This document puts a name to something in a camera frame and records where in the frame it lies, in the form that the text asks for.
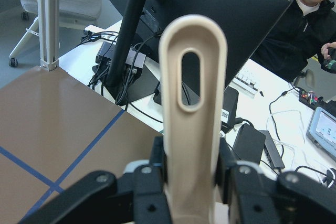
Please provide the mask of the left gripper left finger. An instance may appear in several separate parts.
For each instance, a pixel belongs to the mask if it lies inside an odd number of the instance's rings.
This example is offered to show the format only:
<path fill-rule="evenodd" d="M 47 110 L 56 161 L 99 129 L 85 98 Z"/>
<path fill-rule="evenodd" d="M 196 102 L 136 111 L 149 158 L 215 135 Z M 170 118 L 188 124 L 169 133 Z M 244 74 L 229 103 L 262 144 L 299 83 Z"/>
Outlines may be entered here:
<path fill-rule="evenodd" d="M 163 189 L 163 137 L 153 140 L 148 164 L 117 178 L 90 172 L 21 223 L 172 223 Z"/>

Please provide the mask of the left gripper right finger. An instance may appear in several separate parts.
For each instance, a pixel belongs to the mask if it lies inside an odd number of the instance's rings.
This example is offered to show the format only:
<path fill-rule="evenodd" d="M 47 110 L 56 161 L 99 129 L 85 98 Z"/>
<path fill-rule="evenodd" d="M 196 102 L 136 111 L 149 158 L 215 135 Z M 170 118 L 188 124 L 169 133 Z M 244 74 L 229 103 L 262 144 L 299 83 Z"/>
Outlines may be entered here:
<path fill-rule="evenodd" d="M 215 180 L 229 223 L 335 223 L 335 190 L 292 171 L 270 179 L 256 163 L 237 160 L 224 138 Z"/>

